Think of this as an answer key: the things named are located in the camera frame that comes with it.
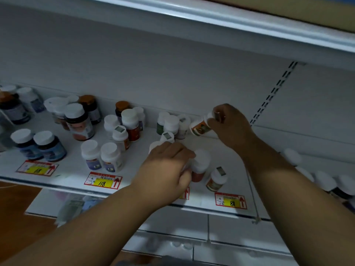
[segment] person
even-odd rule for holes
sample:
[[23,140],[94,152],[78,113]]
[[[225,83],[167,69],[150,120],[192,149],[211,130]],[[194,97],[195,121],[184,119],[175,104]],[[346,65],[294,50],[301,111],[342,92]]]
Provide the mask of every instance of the person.
[[[355,265],[355,216],[259,139],[241,112],[228,104],[214,110],[224,122],[209,119],[208,125],[242,158],[298,264]],[[180,143],[165,142],[154,148],[129,186],[1,266],[110,265],[154,211],[171,204],[184,192],[191,172],[185,170],[181,174],[181,170],[194,156]],[[187,263],[190,262],[180,261],[178,265]]]

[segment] hand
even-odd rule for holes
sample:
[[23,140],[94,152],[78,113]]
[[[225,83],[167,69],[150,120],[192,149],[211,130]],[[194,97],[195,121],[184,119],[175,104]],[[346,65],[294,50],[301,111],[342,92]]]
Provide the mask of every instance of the hand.
[[213,118],[209,118],[208,125],[226,146],[232,148],[238,154],[244,151],[256,138],[248,120],[238,109],[225,103],[216,106],[213,111],[220,113],[222,121],[220,123]]
[[169,205],[189,186],[191,171],[181,171],[188,160],[195,156],[181,143],[165,142],[150,152],[131,186],[152,210]]

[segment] forearm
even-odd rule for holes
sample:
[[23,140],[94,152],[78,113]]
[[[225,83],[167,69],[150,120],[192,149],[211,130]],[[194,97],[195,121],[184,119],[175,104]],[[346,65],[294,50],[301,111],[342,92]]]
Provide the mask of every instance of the forearm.
[[153,212],[131,186],[58,228],[3,266],[109,265]]
[[299,264],[338,265],[342,258],[345,265],[354,265],[355,218],[350,211],[262,140],[255,137],[239,155]]

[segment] person's left arm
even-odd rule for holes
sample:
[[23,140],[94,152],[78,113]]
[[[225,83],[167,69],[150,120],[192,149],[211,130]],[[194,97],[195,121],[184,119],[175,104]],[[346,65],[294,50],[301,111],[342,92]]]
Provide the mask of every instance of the person's left arm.
[[181,170],[195,154],[180,143],[152,150],[131,185],[22,250],[1,266],[106,266],[140,225],[175,201],[188,187],[191,172]]

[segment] person's left hand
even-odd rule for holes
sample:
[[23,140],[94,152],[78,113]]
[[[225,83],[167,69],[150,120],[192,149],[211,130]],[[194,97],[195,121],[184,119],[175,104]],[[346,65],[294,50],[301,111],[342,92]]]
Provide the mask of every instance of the person's left hand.
[[155,211],[179,198],[191,182],[191,171],[181,170],[196,155],[181,143],[155,147],[141,165],[131,186]]

